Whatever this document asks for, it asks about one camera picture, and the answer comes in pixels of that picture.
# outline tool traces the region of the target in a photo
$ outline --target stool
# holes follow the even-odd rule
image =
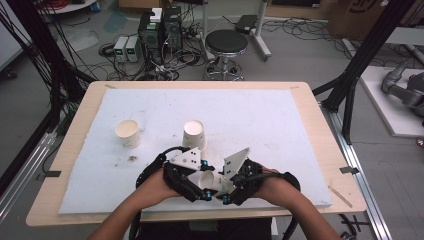
[[[203,79],[208,77],[215,80],[218,77],[225,80],[227,76],[231,76],[232,81],[244,80],[241,66],[228,59],[240,56],[246,51],[247,40],[242,34],[233,30],[213,31],[206,36],[205,47],[216,60],[206,65]]]

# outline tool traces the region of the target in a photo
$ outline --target human hand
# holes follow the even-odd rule
[[[147,208],[161,203],[163,200],[180,195],[169,188],[163,180],[163,169],[151,174],[131,195],[134,204],[139,209]]]

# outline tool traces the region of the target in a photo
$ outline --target cardboard box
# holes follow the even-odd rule
[[[365,39],[385,9],[383,0],[338,1],[327,25],[328,32],[335,38]]]
[[[120,8],[164,8],[168,0],[119,0],[118,2]]]

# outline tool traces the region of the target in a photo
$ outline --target metal stool base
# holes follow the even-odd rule
[[[244,81],[242,76],[243,69],[240,64],[228,58],[221,57],[218,64],[215,61],[211,61],[206,65],[205,74],[203,74],[203,80],[222,80],[225,81]]]

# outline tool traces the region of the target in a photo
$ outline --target electronic equipment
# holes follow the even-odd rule
[[[150,13],[147,12],[141,16],[140,25],[138,27],[138,35],[141,42],[141,50],[144,60],[149,63],[162,65],[165,51],[162,51],[164,43],[164,30],[162,22],[150,22]]]
[[[236,24],[236,32],[249,34],[250,30],[255,26],[257,15],[243,15]]]
[[[127,51],[128,61],[138,62],[141,56],[140,39],[137,36],[131,36],[125,46]]]
[[[169,7],[165,9],[163,16],[165,33],[167,35],[168,50],[172,52],[183,49],[181,33],[181,7]]]
[[[162,8],[152,8],[150,22],[160,22],[162,20]]]
[[[115,46],[113,47],[113,51],[115,52],[115,61],[117,62],[126,62],[127,51],[125,51],[125,46],[127,45],[128,37],[119,37]]]
[[[321,0],[272,0],[273,5],[319,7]]]

